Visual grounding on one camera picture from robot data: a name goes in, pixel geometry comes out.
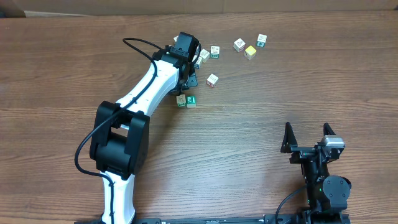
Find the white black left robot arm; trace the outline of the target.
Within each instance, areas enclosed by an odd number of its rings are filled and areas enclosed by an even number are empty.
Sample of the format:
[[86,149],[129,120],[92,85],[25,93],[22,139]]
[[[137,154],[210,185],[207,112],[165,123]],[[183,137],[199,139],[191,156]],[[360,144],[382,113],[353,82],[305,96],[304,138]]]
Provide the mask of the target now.
[[99,105],[85,139],[104,183],[104,212],[98,223],[134,222],[134,179],[147,156],[150,117],[167,94],[197,85],[194,64],[200,50],[196,37],[179,33],[174,46],[159,47],[149,57],[147,73],[127,95]]

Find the sailboat picture wooden block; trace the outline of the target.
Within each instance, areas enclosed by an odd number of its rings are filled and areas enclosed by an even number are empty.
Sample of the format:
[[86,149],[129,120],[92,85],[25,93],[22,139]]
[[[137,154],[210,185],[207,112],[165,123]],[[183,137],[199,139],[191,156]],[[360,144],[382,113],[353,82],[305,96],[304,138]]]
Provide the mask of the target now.
[[186,96],[184,94],[176,96],[177,106],[185,107],[187,105]]

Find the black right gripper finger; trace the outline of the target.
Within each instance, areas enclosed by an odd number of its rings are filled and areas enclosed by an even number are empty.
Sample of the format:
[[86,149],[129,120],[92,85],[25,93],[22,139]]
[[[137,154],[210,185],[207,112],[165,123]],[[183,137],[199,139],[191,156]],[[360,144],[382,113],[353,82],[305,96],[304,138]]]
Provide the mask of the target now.
[[323,135],[335,135],[335,132],[332,130],[331,126],[328,123],[323,125]]
[[291,124],[289,122],[286,122],[284,138],[282,141],[280,151],[281,151],[281,153],[291,153],[292,148],[294,148],[294,147],[298,147],[298,143],[295,138],[294,131],[292,129]]

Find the green letter wooden block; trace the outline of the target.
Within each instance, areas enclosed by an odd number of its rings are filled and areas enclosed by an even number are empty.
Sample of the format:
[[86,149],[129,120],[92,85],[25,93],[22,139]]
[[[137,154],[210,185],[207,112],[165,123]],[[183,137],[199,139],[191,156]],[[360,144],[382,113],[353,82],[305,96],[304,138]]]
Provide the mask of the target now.
[[187,102],[187,108],[197,107],[197,99],[195,96],[187,96],[186,102]]

